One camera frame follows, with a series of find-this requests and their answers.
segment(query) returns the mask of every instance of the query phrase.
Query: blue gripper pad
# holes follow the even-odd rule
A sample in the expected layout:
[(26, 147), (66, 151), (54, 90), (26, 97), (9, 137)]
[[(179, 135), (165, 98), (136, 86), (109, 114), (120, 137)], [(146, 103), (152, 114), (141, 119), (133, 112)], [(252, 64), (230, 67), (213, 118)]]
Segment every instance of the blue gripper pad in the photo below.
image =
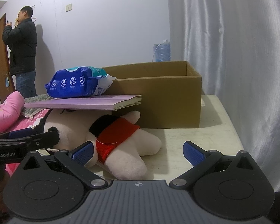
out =
[(22, 129), (22, 130), (11, 131), (8, 134), (8, 139), (23, 138), (23, 137), (31, 136), (31, 135), (34, 135), (34, 132), (33, 132), (33, 129), (29, 127), (29, 128)]
[(69, 157), (84, 166), (92, 157), (94, 153), (94, 147), (91, 141), (82, 144), (76, 152), (70, 152)]
[(191, 146), (187, 141), (184, 143), (183, 146), (183, 153), (184, 157), (192, 164), (196, 166), (197, 164), (201, 163), (205, 159), (205, 155)]

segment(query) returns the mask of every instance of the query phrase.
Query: wooden door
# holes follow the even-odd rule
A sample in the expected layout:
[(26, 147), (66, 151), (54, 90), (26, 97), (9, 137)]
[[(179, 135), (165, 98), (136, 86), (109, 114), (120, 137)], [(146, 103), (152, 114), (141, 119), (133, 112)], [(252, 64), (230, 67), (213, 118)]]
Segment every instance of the wooden door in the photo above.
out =
[(9, 94), (15, 91), (13, 79), (10, 76), (7, 46), (2, 41), (2, 32), (6, 25), (6, 14), (0, 19), (0, 101), (1, 103)]

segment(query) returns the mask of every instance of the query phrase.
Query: blue plastic bag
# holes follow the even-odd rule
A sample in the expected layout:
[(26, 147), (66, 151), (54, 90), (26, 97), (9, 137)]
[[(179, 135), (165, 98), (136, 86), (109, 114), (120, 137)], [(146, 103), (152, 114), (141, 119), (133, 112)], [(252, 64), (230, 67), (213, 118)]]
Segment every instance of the blue plastic bag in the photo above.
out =
[(80, 66), (57, 71), (45, 88), (53, 98), (89, 97), (103, 94), (115, 79), (104, 69)]
[(153, 46), (155, 61), (170, 61), (171, 52), (170, 52), (170, 42), (165, 40), (162, 44), (155, 44)]

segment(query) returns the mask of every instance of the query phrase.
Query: red fabric vest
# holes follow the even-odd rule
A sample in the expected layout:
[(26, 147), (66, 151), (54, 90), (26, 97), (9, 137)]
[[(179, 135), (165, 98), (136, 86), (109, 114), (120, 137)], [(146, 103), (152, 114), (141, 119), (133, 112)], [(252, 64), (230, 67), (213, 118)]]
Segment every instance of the red fabric vest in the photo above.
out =
[(105, 128), (96, 138), (99, 161), (104, 164), (109, 154), (139, 128), (121, 117)]

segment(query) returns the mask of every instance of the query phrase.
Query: gray gripper base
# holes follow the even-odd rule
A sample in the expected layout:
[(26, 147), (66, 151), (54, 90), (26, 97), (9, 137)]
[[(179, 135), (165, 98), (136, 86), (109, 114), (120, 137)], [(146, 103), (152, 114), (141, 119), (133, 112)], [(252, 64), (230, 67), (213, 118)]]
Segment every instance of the gray gripper base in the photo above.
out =
[[(8, 224), (33, 222), (11, 219)], [(90, 192), (71, 214), (45, 224), (272, 224), (264, 217), (235, 222), (216, 217), (197, 206), (185, 190), (174, 190), (164, 180), (114, 181)]]

